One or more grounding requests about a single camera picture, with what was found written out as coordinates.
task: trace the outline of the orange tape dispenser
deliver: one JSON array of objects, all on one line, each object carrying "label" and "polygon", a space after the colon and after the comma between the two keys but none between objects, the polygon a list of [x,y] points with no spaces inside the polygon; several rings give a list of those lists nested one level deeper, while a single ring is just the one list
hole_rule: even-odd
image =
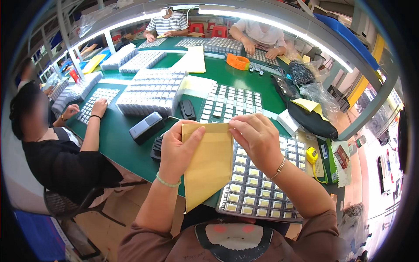
[{"label": "orange tape dispenser", "polygon": [[244,71],[248,70],[250,65],[250,61],[246,57],[240,57],[230,53],[225,54],[224,61],[232,67]]}]

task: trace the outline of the woman's left hand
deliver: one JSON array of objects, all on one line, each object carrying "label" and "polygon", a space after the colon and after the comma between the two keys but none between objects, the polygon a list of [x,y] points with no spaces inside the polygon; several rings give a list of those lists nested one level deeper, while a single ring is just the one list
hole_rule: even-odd
[{"label": "woman's left hand", "polygon": [[72,116],[74,116],[75,114],[77,114],[78,112],[80,112],[78,105],[72,104],[67,107],[65,112],[62,114],[63,115],[62,117],[64,118],[64,120],[67,120],[71,118]]},{"label": "woman's left hand", "polygon": [[177,184],[186,171],[194,155],[195,149],[205,134],[205,127],[195,130],[191,137],[182,142],[182,124],[197,124],[192,120],[180,120],[164,134],[159,177],[169,184]]},{"label": "woman's left hand", "polygon": [[269,49],[269,51],[266,53],[267,59],[274,59],[279,54],[279,50],[277,48]]}]

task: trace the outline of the striped shirt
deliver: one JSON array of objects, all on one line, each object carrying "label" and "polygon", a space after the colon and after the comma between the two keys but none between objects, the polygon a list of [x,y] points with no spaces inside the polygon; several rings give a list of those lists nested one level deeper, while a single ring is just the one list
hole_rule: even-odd
[{"label": "striped shirt", "polygon": [[148,24],[147,31],[157,31],[158,35],[164,34],[167,31],[180,31],[188,28],[186,17],[180,12],[173,11],[169,18],[156,17],[152,18]]}]

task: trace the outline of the wristwatch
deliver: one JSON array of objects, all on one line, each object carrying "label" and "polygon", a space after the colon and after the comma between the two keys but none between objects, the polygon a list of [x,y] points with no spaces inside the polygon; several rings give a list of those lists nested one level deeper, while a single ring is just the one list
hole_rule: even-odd
[{"label": "wristwatch", "polygon": [[67,121],[68,119],[64,119],[64,114],[62,114],[62,115],[61,115],[61,120],[65,122],[65,121]]}]

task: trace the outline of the woman's right hand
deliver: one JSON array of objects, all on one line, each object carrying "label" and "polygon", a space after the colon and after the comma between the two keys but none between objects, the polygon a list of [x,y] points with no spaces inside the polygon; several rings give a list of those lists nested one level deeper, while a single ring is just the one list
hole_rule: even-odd
[{"label": "woman's right hand", "polygon": [[244,148],[255,166],[267,177],[273,177],[284,156],[279,147],[279,131],[264,115],[233,117],[229,122],[234,139]]},{"label": "woman's right hand", "polygon": [[244,50],[246,50],[246,53],[248,53],[249,55],[254,55],[255,45],[247,37],[243,37],[242,42],[243,42]]},{"label": "woman's right hand", "polygon": [[106,99],[105,98],[100,98],[93,105],[92,115],[96,115],[96,116],[102,118],[107,107],[108,107],[108,103],[106,103]]},{"label": "woman's right hand", "polygon": [[151,43],[151,42],[154,42],[154,40],[156,40],[153,34],[147,34],[146,38],[147,38],[147,43]]}]

